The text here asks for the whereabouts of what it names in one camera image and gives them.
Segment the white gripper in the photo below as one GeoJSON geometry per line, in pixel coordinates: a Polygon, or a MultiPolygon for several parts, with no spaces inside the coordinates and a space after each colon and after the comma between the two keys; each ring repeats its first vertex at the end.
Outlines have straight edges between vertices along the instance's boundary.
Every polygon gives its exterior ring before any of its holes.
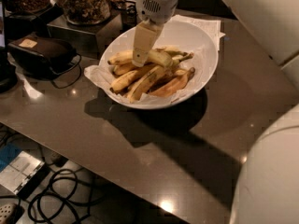
{"type": "Polygon", "coordinates": [[[133,64],[142,67],[159,38],[163,26],[173,16],[178,0],[136,0],[137,15],[142,22],[135,27],[133,64]]]}

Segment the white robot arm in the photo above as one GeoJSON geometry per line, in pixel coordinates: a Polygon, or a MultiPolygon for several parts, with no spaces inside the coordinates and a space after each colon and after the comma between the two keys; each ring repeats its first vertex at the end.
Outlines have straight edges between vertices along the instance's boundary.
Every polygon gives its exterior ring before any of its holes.
{"type": "MultiPolygon", "coordinates": [[[[222,0],[293,85],[299,83],[299,0],[222,0]]],[[[178,0],[136,0],[133,63],[150,56],[178,0]]],[[[229,224],[299,224],[299,105],[251,148],[239,174],[229,224]]]]}

